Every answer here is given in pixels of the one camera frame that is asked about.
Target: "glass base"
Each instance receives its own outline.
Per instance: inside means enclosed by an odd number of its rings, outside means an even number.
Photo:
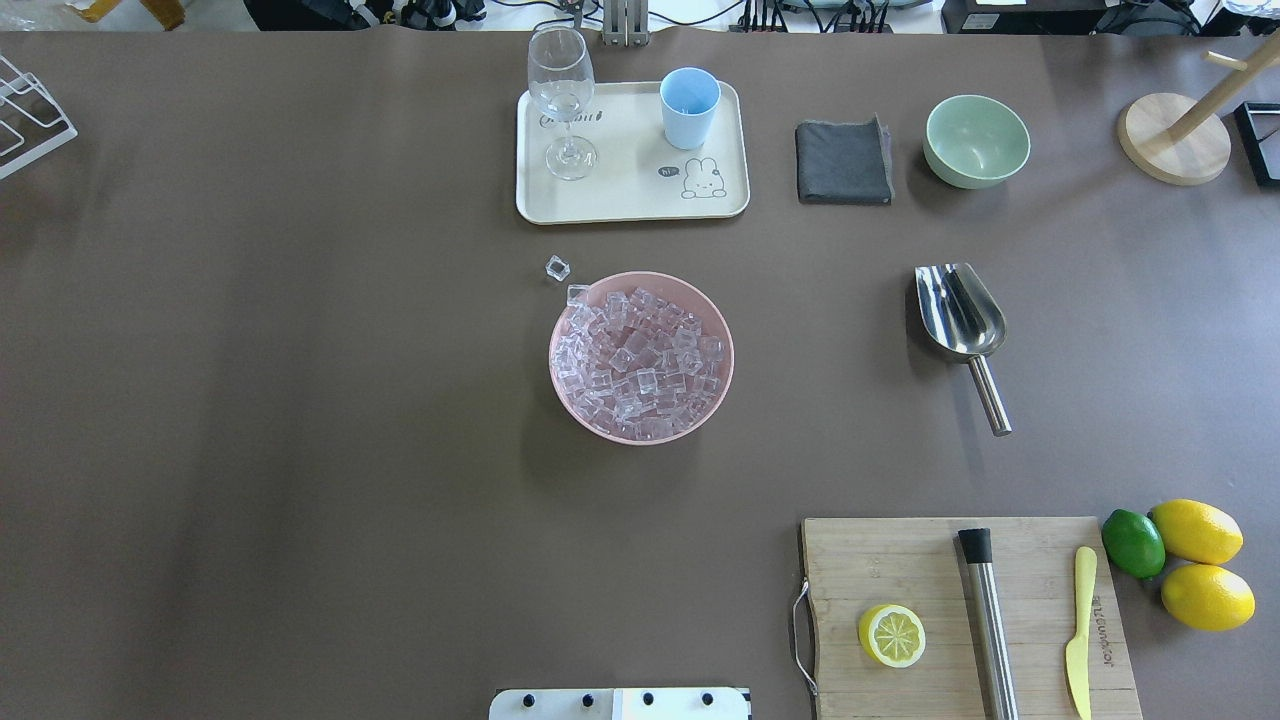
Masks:
[[[547,146],[547,169],[559,179],[585,178],[595,168],[595,146],[585,137],[559,137]]]

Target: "scoop handle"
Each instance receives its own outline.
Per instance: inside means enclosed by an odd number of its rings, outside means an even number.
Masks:
[[[1009,424],[1009,415],[1005,414],[1005,404],[1000,400],[1000,391],[996,389],[996,378],[991,377],[991,368],[987,366],[987,356],[974,355],[970,357],[969,372],[973,373],[973,382],[978,386],[978,397],[982,398],[982,407],[987,411],[991,433],[996,437],[1004,437],[1014,432]]]

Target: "serving tray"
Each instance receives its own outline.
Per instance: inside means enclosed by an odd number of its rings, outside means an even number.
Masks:
[[[529,92],[516,108],[516,208],[535,224],[730,218],[751,197],[737,92],[721,82],[712,133],[677,150],[662,132],[657,82],[595,86],[573,135],[599,152],[591,174],[566,182],[547,169],[547,146],[564,128],[541,114]]]

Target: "wooden base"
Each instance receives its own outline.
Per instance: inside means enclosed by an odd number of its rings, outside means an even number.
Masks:
[[[1194,104],[1174,92],[1139,97],[1120,113],[1120,147],[1144,173],[1170,184],[1201,184],[1216,178],[1231,156],[1231,137],[1222,120],[1210,115],[1176,142],[1169,135],[1169,128]]]

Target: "green bowl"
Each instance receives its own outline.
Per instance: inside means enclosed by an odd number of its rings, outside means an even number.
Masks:
[[[924,159],[950,184],[997,186],[1027,164],[1032,136],[1018,113],[982,95],[947,97],[924,126]]]

